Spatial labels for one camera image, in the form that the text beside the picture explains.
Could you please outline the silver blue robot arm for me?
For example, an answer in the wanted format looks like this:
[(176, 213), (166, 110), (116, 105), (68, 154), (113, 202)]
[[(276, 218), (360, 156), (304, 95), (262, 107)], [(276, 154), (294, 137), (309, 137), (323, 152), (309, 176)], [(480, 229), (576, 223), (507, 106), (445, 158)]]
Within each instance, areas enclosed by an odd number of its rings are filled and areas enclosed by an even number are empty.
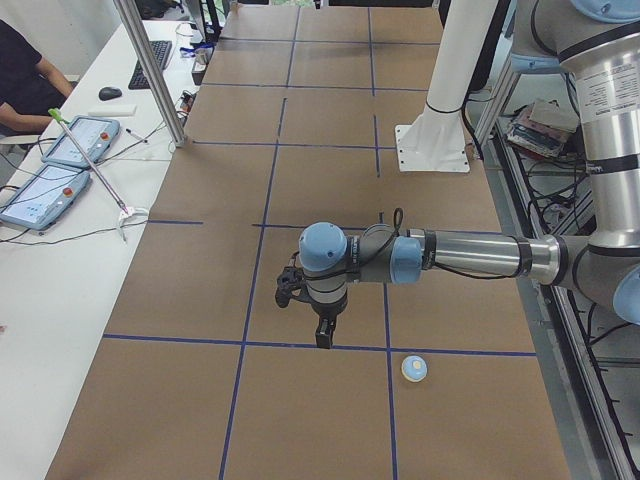
[(639, 5), (521, 1), (512, 43), (518, 72), (563, 70), (575, 80), (596, 227), (539, 239), (376, 224), (347, 236), (306, 227), (276, 301), (309, 304), (316, 344), (330, 348), (351, 282), (407, 284), (439, 268), (479, 279), (527, 276), (576, 290), (629, 323), (639, 320)]

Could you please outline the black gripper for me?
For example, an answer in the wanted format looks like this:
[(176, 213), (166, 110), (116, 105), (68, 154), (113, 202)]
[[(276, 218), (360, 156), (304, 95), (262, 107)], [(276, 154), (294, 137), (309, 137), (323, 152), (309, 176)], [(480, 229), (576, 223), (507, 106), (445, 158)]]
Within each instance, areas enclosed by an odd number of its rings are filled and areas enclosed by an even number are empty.
[(333, 346), (334, 318), (340, 315), (347, 307), (348, 298), (332, 303), (311, 301), (312, 309), (318, 314), (319, 322), (315, 331), (316, 346), (321, 349), (331, 349)]

